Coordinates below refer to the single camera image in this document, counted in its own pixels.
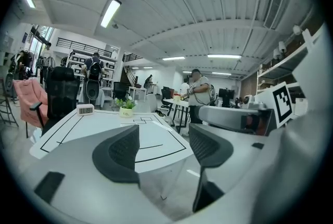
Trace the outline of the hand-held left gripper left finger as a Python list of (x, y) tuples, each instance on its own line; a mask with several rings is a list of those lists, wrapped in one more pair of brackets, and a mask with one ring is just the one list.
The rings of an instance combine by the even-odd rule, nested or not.
[(56, 221), (169, 223), (140, 189), (139, 147), (138, 125), (71, 140), (28, 169), (28, 187)]

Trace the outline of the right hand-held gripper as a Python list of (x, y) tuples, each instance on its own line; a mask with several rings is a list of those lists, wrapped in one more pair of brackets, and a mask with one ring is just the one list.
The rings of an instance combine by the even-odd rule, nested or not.
[(258, 74), (255, 96), (244, 98), (246, 109), (199, 106), (197, 117), (208, 124), (227, 129), (244, 129), (267, 136), (271, 130), (309, 112), (332, 104), (332, 40), (327, 24), (314, 35), (302, 32), (304, 43), (294, 52)]

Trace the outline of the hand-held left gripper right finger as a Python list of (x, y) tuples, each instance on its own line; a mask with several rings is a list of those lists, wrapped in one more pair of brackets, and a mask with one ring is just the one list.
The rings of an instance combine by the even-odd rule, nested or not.
[(291, 123), (269, 136), (190, 127), (200, 164), (185, 223), (287, 223), (309, 199), (327, 151), (324, 123)]

